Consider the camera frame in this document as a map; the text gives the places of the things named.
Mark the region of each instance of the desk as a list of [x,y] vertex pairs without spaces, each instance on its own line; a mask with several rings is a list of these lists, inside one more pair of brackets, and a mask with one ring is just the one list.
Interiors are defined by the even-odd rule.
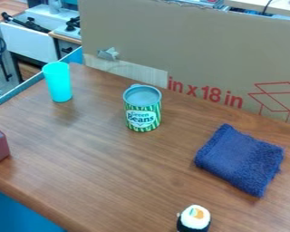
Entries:
[[[263,12],[268,1],[269,0],[225,0],[224,5]],[[273,0],[266,9],[266,12],[269,14],[290,17],[290,1]]]
[[52,38],[58,39],[58,40],[63,40],[63,41],[70,42],[70,43],[73,43],[73,44],[82,45],[82,41],[81,40],[74,39],[74,38],[71,38],[71,37],[68,37],[68,36],[65,36],[65,35],[62,35],[62,34],[56,34],[54,31],[51,31],[49,33],[49,36],[51,36]]
[[[1,105],[13,157],[0,163],[0,190],[75,232],[175,232],[193,203],[212,213],[211,232],[290,231],[290,125],[162,90],[161,126],[134,132],[121,100],[133,83],[73,64],[71,101],[53,103],[40,81]],[[265,198],[193,165],[224,122],[285,146]]]

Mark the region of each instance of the metal can rim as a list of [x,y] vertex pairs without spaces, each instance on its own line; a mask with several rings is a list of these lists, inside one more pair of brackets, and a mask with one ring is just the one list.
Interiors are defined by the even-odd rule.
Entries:
[[[133,104],[133,103],[130,103],[127,99],[126,99],[126,95],[128,94],[128,92],[130,92],[131,90],[134,90],[134,89],[137,89],[137,88],[143,88],[143,87],[147,87],[147,88],[151,88],[152,90],[154,90],[155,92],[157,92],[157,94],[159,95],[159,98],[157,101],[151,103],[151,104],[148,104],[148,105],[138,105],[138,104]],[[156,105],[158,104],[160,101],[161,101],[161,98],[162,98],[162,93],[159,89],[157,89],[156,87],[154,86],[151,86],[151,85],[147,85],[147,84],[133,84],[132,86],[130,86],[127,90],[125,90],[125,92],[122,94],[122,99],[127,102],[129,105],[131,106],[135,106],[135,107],[149,107],[149,106],[152,106],[152,105]]]

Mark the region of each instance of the cable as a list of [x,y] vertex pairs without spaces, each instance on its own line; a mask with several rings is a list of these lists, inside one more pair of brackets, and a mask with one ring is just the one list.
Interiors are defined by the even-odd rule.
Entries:
[[265,8],[264,8],[264,11],[261,13],[261,15],[265,15],[265,13],[266,13],[266,9],[269,7],[269,5],[271,4],[272,1],[273,1],[273,0],[269,0],[269,1],[267,2],[266,6],[265,6]]

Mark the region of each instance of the green and white striped label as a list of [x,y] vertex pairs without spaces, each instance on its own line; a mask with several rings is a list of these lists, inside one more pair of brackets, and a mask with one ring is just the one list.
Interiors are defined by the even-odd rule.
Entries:
[[160,125],[161,103],[146,107],[136,107],[125,103],[127,126],[138,132],[155,130]]

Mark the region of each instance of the blue towel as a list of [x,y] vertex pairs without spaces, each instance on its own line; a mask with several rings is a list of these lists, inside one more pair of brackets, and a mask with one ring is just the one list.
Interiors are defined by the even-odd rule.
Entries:
[[198,167],[255,197],[280,170],[284,150],[223,124],[196,155]]

